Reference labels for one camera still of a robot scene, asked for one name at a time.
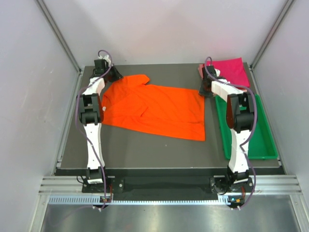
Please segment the orange t shirt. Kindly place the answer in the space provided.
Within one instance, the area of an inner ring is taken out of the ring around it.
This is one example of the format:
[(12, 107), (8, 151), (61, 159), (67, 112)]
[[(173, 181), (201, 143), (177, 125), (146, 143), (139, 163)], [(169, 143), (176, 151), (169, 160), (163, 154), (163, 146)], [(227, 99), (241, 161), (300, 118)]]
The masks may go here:
[(102, 97), (105, 125), (205, 141), (204, 98), (197, 90), (150, 84), (144, 74), (112, 83)]

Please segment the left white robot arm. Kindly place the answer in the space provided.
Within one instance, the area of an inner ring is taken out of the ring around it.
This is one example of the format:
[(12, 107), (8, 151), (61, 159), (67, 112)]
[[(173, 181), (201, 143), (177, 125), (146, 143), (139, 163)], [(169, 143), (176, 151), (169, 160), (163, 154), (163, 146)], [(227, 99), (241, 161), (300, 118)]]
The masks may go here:
[(107, 82), (115, 82), (123, 78), (111, 58), (106, 55), (94, 60), (95, 67), (89, 79), (88, 86), (82, 88), (77, 96), (78, 116), (83, 126), (81, 131), (87, 142), (87, 168), (85, 182), (93, 185), (98, 191), (106, 191), (109, 179), (105, 177), (105, 162), (101, 150), (101, 126), (104, 120), (105, 108), (101, 105), (101, 92)]

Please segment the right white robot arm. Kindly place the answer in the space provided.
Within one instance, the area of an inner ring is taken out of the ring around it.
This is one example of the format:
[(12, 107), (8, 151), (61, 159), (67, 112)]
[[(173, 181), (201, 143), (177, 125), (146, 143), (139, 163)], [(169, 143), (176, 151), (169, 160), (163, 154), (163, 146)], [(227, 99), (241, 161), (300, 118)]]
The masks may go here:
[(200, 95), (219, 96), (226, 102), (226, 124), (231, 131), (231, 158), (225, 175), (225, 185), (230, 191), (237, 191), (249, 181), (249, 142), (257, 123), (257, 105), (253, 92), (245, 86), (232, 84), (217, 76), (212, 65), (201, 68), (202, 83)]

